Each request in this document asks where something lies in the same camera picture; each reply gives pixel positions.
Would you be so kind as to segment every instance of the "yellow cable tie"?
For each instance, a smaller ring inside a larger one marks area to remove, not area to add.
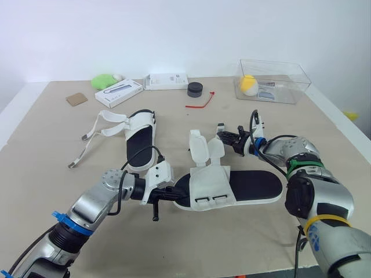
[[[310,218],[305,227],[304,227],[304,233],[305,235],[308,237],[308,229],[309,227],[314,223],[314,222],[317,222],[319,220],[338,220],[340,222],[343,222],[345,224],[347,224],[349,227],[352,227],[350,225],[350,223],[343,217],[340,217],[340,216],[337,216],[337,215],[332,215],[332,214],[320,214],[320,215],[316,215],[312,218]]]

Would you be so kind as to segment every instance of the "black puck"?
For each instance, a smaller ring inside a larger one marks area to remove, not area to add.
[[[190,97],[200,97],[202,94],[203,86],[198,82],[191,82],[188,84],[187,94]]]

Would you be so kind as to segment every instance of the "yellow ball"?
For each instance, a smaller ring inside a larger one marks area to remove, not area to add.
[[[245,75],[241,78],[240,89],[247,96],[255,96],[257,94],[257,81],[252,75]]]

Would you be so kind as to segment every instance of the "blue cable tie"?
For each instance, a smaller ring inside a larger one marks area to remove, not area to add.
[[[0,273],[3,274],[5,276],[5,278],[13,278],[12,275],[10,275],[8,272],[6,272],[5,270],[0,270]]]
[[[260,143],[263,141],[264,137],[258,137],[256,140],[255,140],[255,148],[254,148],[254,155],[255,156],[259,156],[259,153],[257,152],[257,150],[260,148]]]
[[[71,229],[85,235],[85,236],[91,236],[94,231],[85,229],[79,225],[77,225],[74,221],[72,221],[66,213],[59,213],[58,211],[54,211],[52,213],[52,216],[57,218],[59,222],[65,223],[67,226],[69,226]]]

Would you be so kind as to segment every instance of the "green cable tie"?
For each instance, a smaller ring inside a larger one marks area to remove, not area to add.
[[[286,174],[286,177],[291,174],[291,172],[295,169],[298,165],[306,165],[306,166],[319,166],[324,167],[322,163],[315,162],[315,161],[297,161],[296,159],[290,160],[290,168],[288,169],[288,173]]]

